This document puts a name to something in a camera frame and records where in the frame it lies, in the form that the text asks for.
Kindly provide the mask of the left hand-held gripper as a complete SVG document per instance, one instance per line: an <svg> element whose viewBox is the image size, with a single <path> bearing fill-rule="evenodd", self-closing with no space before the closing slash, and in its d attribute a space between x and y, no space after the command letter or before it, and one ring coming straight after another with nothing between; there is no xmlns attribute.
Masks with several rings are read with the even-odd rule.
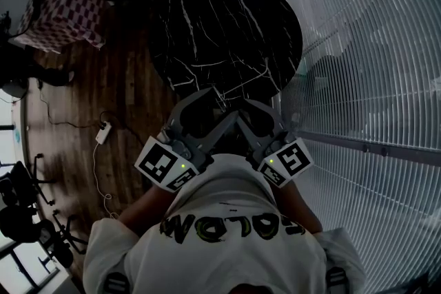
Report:
<svg viewBox="0 0 441 294"><path fill-rule="evenodd" d="M210 151L234 125L238 111L216 125L213 88L199 90L176 104L167 125L150 136L135 167L156 186L172 193L212 163Z"/></svg>

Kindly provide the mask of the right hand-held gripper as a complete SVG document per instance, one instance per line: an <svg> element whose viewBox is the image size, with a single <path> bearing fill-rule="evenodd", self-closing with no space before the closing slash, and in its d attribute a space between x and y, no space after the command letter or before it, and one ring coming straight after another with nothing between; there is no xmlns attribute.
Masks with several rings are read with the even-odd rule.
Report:
<svg viewBox="0 0 441 294"><path fill-rule="evenodd" d="M314 165L304 141L284 132L280 114L255 100L244 100L237 125L253 150L247 160L269 184L283 188ZM266 146L262 140L271 140Z"/></svg>

